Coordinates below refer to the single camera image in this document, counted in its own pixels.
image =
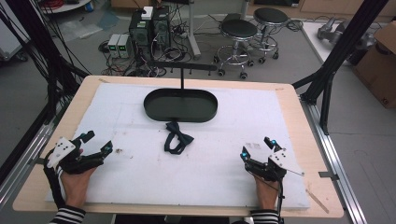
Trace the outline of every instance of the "round stool seat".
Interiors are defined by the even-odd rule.
[[[271,7],[256,9],[253,17],[259,23],[283,23],[289,19],[284,12]]]
[[[257,28],[255,25],[242,20],[225,21],[221,25],[221,31],[230,37],[236,38],[252,38],[257,34]]]

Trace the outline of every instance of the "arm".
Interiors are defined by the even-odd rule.
[[[82,206],[87,197],[87,188],[90,177],[96,168],[88,170],[81,175],[61,174],[61,180],[66,194],[66,205],[59,208],[51,224],[81,223],[85,217]]]
[[[278,182],[264,181],[254,176],[256,180],[256,192],[260,203],[259,210],[253,210],[250,214],[254,223],[278,224],[279,214],[275,210]]]

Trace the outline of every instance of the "hand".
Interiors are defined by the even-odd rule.
[[[87,199],[87,188],[90,183],[90,177],[96,168],[92,168],[81,175],[70,175],[62,172],[61,180],[64,184],[64,192],[66,193],[66,205],[76,208],[82,208]]]
[[[279,189],[279,183],[265,181],[262,178],[253,175],[256,180],[256,192],[261,209],[275,210],[275,203]]]

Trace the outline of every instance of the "person's left hand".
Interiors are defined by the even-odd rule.
[[[92,168],[81,175],[70,175],[67,172],[62,172],[61,180],[66,194],[66,205],[82,208],[87,199],[90,177],[95,170],[96,168]]]

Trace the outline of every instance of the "person's right hand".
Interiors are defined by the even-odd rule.
[[[275,203],[279,191],[279,183],[273,181],[265,181],[262,178],[255,176],[256,192],[259,199],[261,209],[275,210]]]

